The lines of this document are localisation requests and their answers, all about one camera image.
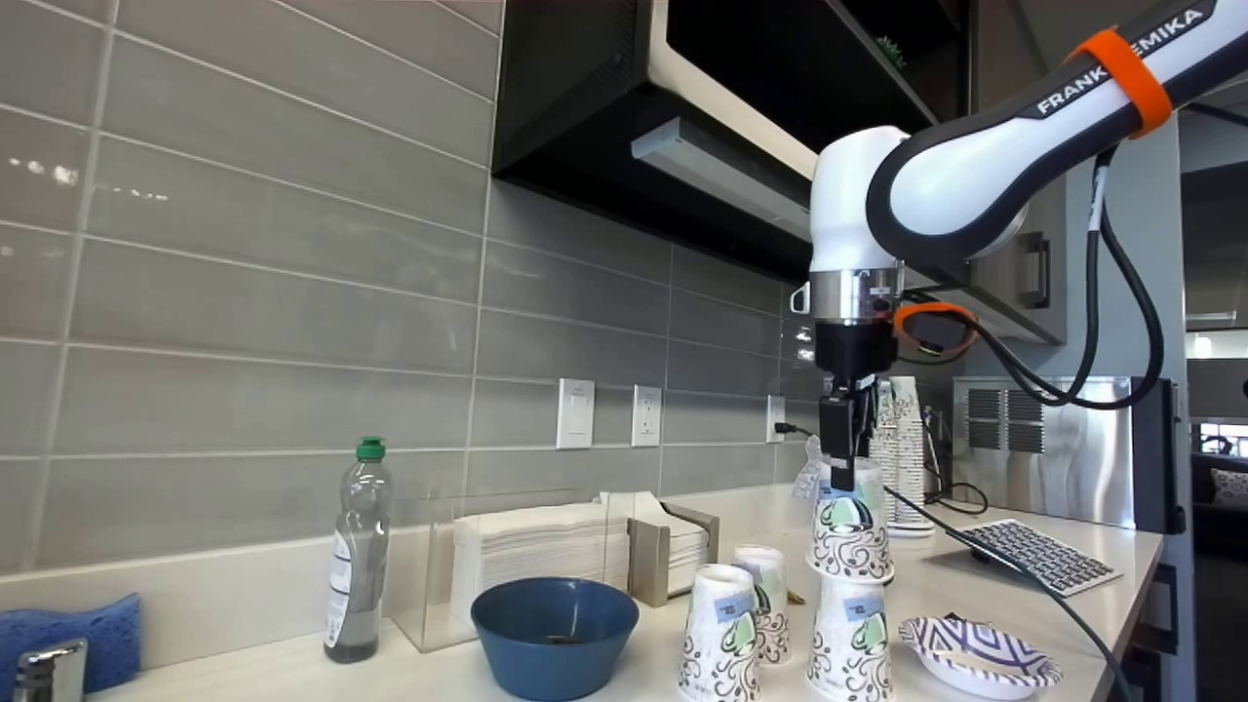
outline upper cabinet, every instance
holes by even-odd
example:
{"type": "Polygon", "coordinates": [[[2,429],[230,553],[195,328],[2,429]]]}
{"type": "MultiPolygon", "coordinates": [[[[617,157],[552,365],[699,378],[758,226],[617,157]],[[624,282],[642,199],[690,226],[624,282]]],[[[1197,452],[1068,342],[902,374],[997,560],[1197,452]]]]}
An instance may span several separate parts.
{"type": "Polygon", "coordinates": [[[512,0],[494,174],[804,282],[815,153],[967,104],[958,0],[512,0]]]}

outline kitchen counter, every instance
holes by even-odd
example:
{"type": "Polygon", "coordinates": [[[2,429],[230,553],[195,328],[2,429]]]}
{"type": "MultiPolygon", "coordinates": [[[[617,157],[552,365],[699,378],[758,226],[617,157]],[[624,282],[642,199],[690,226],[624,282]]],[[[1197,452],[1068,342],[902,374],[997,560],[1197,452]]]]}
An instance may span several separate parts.
{"type": "MultiPolygon", "coordinates": [[[[807,601],[793,607],[793,659],[782,668],[765,668],[759,698],[815,698],[804,686],[807,641],[815,616],[815,573],[804,567],[807,553],[807,514],[793,507],[788,489],[747,489],[676,498],[699,510],[720,514],[720,553],[739,541],[772,541],[788,549],[788,582],[807,601]]],[[[1128,632],[1141,607],[1146,576],[1163,553],[1159,533],[1113,530],[1063,519],[1018,514],[1037,530],[1071,541],[1124,576],[1088,590],[1068,603],[1116,647],[1128,647],[1128,632]]],[[[946,533],[893,540],[898,582],[890,584],[890,624],[898,632],[908,616],[958,611],[967,619],[989,619],[1062,668],[1062,686],[1046,698],[1076,702],[1098,698],[1107,692],[1107,668],[1096,642],[1037,590],[1001,573],[997,567],[975,560],[946,533]]],[[[686,601],[664,607],[639,603],[639,627],[629,641],[617,679],[591,693],[600,702],[637,698],[676,698],[677,641],[684,641],[686,601]]],[[[916,655],[893,636],[893,684],[898,698],[964,698],[958,692],[937,684],[916,655]]],[[[143,670],[138,684],[93,693],[99,702],[239,702],[239,698],[299,698],[299,702],[398,702],[413,693],[487,702],[507,698],[479,655],[474,642],[417,650],[392,624],[382,632],[382,650],[366,662],[335,668],[318,655],[318,636],[278,641],[244,650],[225,650],[195,662],[143,670]]]]}

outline gray tile backsplash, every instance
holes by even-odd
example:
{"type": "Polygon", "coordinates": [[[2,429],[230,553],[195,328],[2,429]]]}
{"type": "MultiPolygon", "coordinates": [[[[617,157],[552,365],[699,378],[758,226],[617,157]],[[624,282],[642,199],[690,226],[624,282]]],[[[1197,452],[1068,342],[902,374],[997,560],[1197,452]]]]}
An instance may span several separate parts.
{"type": "Polygon", "coordinates": [[[492,185],[502,17],[0,0],[0,573],[325,533],[361,434],[398,523],[799,467],[778,282],[492,185]]]}

